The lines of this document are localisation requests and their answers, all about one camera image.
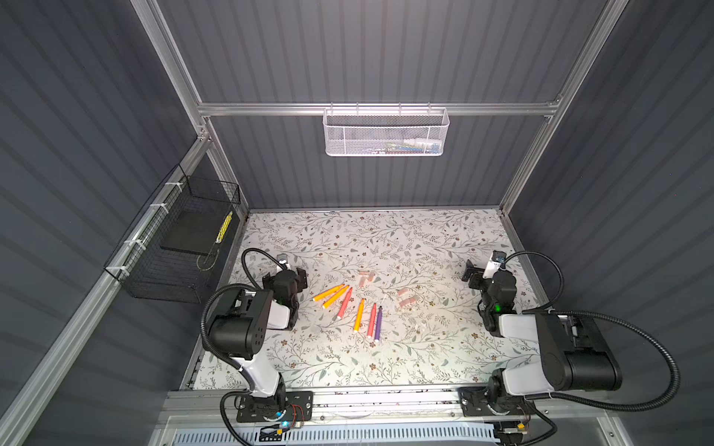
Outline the purple marker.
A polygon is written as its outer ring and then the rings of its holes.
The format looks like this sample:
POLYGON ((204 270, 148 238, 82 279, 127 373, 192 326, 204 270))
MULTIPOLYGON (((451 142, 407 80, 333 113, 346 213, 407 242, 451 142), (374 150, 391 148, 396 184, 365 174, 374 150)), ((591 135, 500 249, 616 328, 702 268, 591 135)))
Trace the purple marker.
POLYGON ((383 321, 383 306, 379 306, 377 308, 377 319, 376 319, 375 332, 374 332, 374 339, 375 339, 376 343, 379 342, 381 339, 382 321, 383 321))

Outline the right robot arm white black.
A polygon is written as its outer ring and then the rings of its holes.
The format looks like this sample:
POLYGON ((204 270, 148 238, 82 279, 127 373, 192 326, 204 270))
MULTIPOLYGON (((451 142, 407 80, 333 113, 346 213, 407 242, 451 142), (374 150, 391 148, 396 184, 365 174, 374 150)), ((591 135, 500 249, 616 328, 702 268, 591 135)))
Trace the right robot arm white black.
POLYGON ((517 281, 501 267, 504 259, 505 254, 496 251, 483 268, 467 261, 462 280, 481 294, 477 311, 487 333, 537 343, 538 362, 522 371, 496 368, 477 403, 505 416, 524 409, 524 398, 539 393, 619 390, 622 372, 595 321, 550 310, 519 314, 517 281))

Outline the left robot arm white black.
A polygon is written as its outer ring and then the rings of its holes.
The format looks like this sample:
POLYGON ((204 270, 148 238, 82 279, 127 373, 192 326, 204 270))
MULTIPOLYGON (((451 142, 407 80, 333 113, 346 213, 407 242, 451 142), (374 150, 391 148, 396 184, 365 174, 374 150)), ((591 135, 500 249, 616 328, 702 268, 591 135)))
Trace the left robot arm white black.
POLYGON ((263 345, 270 331, 295 327, 299 294, 307 286, 304 269, 281 269, 266 274, 262 288, 227 284, 206 302, 200 320, 203 347, 243 377, 246 406, 263 406, 278 416, 286 410, 286 384, 263 345))

